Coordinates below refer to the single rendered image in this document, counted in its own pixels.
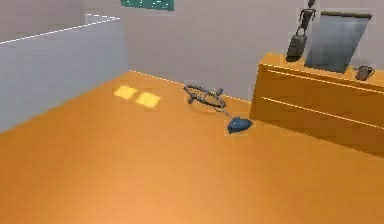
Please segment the small dark grey mug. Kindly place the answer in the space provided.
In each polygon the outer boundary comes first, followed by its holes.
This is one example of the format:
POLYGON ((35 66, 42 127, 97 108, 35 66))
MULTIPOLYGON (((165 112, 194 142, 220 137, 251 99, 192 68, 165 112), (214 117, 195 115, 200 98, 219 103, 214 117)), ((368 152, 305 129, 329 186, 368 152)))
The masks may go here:
POLYGON ((366 81, 374 72, 375 70, 370 66, 360 66, 357 69, 355 78, 359 81, 366 81))

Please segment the dark grey figure statue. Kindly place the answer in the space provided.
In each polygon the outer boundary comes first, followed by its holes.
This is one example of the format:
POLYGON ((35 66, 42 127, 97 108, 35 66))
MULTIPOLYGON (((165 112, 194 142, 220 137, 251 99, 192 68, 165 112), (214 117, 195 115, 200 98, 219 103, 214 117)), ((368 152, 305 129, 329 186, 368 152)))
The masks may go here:
POLYGON ((307 42, 306 31, 309 23, 314 20, 316 15, 316 9, 314 8, 316 0, 308 0, 307 8, 302 9, 299 15, 299 26, 296 29, 295 34, 292 36, 286 55, 287 62, 298 61, 304 52, 307 42))

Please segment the grey television set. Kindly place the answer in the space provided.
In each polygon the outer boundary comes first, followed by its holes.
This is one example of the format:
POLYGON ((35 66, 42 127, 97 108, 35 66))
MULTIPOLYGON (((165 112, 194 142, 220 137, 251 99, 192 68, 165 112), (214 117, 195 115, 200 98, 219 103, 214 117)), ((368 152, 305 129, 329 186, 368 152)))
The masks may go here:
POLYGON ((371 18, 367 13, 322 11, 312 31, 305 66, 344 73, 371 18))

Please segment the green framed wall picture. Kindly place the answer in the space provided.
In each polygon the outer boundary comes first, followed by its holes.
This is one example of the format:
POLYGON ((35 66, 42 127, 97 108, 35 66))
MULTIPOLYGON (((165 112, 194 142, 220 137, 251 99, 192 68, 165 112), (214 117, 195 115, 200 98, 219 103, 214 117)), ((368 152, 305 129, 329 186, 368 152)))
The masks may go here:
POLYGON ((122 7, 154 9, 154 10, 174 10, 174 0, 120 0, 122 7))

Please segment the orange wooden chest of drawers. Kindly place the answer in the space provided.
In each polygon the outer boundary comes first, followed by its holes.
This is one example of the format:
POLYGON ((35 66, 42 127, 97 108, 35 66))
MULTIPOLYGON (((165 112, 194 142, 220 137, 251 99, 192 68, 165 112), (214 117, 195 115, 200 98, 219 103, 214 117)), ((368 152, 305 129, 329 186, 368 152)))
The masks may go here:
POLYGON ((289 63, 268 53, 258 65, 250 118, 384 158, 384 71, 366 81, 289 63))

